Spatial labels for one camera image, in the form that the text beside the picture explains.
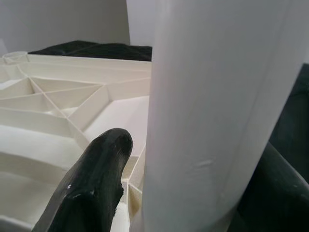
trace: white cardboard tube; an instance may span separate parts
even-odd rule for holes
[[[164,1],[142,230],[227,229],[303,62],[308,9],[307,0]]]

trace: white plastic base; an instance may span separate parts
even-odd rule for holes
[[[117,127],[133,151],[111,231],[128,231],[141,204],[151,63],[17,55],[0,59],[0,230],[30,231],[90,141]]]

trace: dark cloth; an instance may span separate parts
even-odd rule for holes
[[[309,64],[301,69],[269,141],[309,183]]]
[[[30,52],[30,54],[151,61],[152,47],[72,41]]]

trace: black object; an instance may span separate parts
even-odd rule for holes
[[[252,232],[308,232],[309,188],[268,143],[238,206]]]
[[[121,175],[132,151],[124,129],[93,140],[67,172],[33,232],[109,232],[123,195]]]
[[[308,64],[303,65],[269,141],[309,183]]]
[[[30,54],[151,61],[152,47],[72,41],[30,52]]]

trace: white wall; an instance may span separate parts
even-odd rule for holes
[[[126,0],[0,0],[1,40],[9,52],[72,40],[128,44]]]
[[[153,46],[158,0],[126,0],[131,45]]]
[[[307,53],[306,53],[306,57],[305,57],[305,63],[309,64],[309,46],[307,47]]]

